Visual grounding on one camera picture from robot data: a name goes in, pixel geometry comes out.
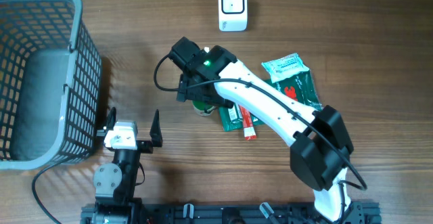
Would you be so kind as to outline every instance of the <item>table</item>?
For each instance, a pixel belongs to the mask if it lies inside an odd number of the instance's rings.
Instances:
[[[433,209],[433,0],[248,0],[245,32],[218,30],[217,0],[83,0],[83,19],[103,56],[100,106],[137,121],[148,139],[160,110],[164,145],[143,155],[145,203],[258,204],[313,201],[291,172],[289,149],[268,126],[258,139],[225,133],[219,115],[200,117],[191,102],[157,90],[159,59],[182,36],[221,45],[256,75],[266,62],[297,52],[311,68],[323,105],[339,110],[352,137],[351,161],[369,184],[353,200],[379,202],[384,223],[431,223]],[[166,62],[158,80],[177,86]],[[61,166],[37,183],[63,223],[77,223],[94,202],[92,177],[112,153]],[[49,223],[30,184],[35,171],[0,174],[1,223]],[[348,178],[354,181],[349,173]]]

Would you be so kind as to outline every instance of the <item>green package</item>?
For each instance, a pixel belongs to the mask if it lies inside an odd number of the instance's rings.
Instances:
[[[312,106],[316,110],[322,110],[322,105],[319,102],[319,98],[317,98],[314,81],[310,71],[300,72],[297,75],[276,83],[272,83],[271,79],[268,79],[265,82],[279,92],[302,104]],[[224,131],[243,128],[242,115],[237,104],[235,104],[233,108],[220,107],[219,114],[223,121]],[[251,114],[251,118],[254,126],[264,124],[262,120],[258,119],[253,114]]]

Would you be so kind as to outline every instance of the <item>plastic basket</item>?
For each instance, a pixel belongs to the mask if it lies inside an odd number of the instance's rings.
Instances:
[[[0,0],[0,169],[93,149],[101,58],[82,8],[81,0]]]

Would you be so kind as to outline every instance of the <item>black cable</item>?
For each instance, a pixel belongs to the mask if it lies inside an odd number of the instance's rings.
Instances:
[[[45,167],[44,169],[42,169],[41,171],[39,171],[38,172],[38,174],[36,174],[35,175],[35,177],[33,178],[33,181],[32,181],[32,193],[33,193],[33,196],[35,197],[35,200],[36,200],[36,202],[38,203],[38,205],[39,205],[39,207],[41,207],[41,209],[43,210],[43,212],[54,222],[54,223],[57,223],[57,224],[61,224],[46,208],[45,208],[45,206],[42,204],[42,202],[41,202],[41,200],[39,199],[39,197],[38,197],[38,194],[36,193],[36,180],[44,173],[44,172],[46,172],[46,171],[48,171],[49,169],[52,169],[53,167],[55,167],[55,166],[58,166],[58,165],[60,165],[61,163],[65,163],[65,162],[67,162],[67,161],[69,161],[69,160],[73,160],[73,159],[76,159],[76,158],[82,158],[83,156],[85,156],[85,155],[87,155],[89,152],[88,151],[85,151],[85,152],[83,152],[83,153],[81,153],[81,154],[77,154],[76,156],[69,156],[69,157],[66,157],[65,159],[63,159],[63,160],[60,160],[60,161],[58,161],[58,162],[56,162],[56,163],[53,163],[53,164],[51,164],[51,165],[49,165],[49,166],[47,166],[47,167]]]
[[[287,105],[285,105],[282,101],[280,101],[279,99],[277,99],[275,96],[273,96],[271,93],[269,93],[268,91],[265,91],[264,89],[260,88],[257,85],[252,84],[251,82],[246,82],[240,79],[215,79],[212,81],[206,81],[203,83],[198,83],[195,85],[191,85],[188,86],[186,89],[193,89],[195,87],[201,87],[204,85],[209,85],[209,84],[213,84],[213,83],[219,83],[219,82],[233,82],[233,83],[241,83],[244,85],[247,85],[247,87],[251,87],[257,91],[260,91],[261,93],[265,94],[267,97],[271,98],[273,101],[277,102],[282,108],[284,108],[285,110],[287,110],[287,113],[290,113],[293,115],[294,118],[298,119],[299,121],[301,121],[303,124],[305,124],[311,131],[315,132],[317,134],[317,136],[319,136],[320,138],[322,138],[322,140],[331,148],[331,150],[333,150],[338,157],[340,157],[342,159],[342,161],[345,163],[345,165],[350,169],[350,171],[352,171],[353,175],[358,179],[359,183],[362,185],[357,185],[355,183],[349,182],[349,181],[345,181],[342,180],[342,183],[346,183],[350,186],[353,186],[359,190],[367,190],[367,184],[365,183],[364,179],[362,178],[362,176],[358,173],[358,171],[356,170],[356,168],[352,165],[352,163],[350,163],[349,160],[347,160],[347,158],[343,155],[343,153],[341,153],[325,136],[323,136],[315,127],[313,127],[309,122],[307,122],[303,117],[301,117],[300,115],[298,115],[298,113],[296,113],[295,111],[293,111],[292,109],[290,109]]]
[[[140,166],[141,172],[143,173],[143,181],[141,183],[135,183],[135,186],[143,184],[144,180],[145,180],[144,169],[143,169],[143,165],[141,164],[141,162],[139,163],[139,166]]]
[[[155,83],[155,86],[156,86],[158,89],[162,90],[162,91],[172,91],[172,92],[174,91],[174,92],[176,92],[176,91],[179,91],[178,88],[168,89],[168,88],[161,87],[161,86],[158,84],[158,81],[156,80],[156,74],[158,73],[158,69],[160,68],[162,62],[165,61],[165,59],[167,59],[167,58],[168,58],[168,54],[165,55],[165,56],[164,56],[164,57],[163,57],[163,58],[158,62],[158,64],[156,65],[156,68],[155,68],[155,71],[154,71],[154,83]]]
[[[344,209],[346,207],[346,200],[344,196],[344,185],[342,183],[342,180],[338,182],[338,186],[340,187],[340,196],[341,196],[341,213],[340,213],[340,224],[343,224],[343,218],[344,218]]]

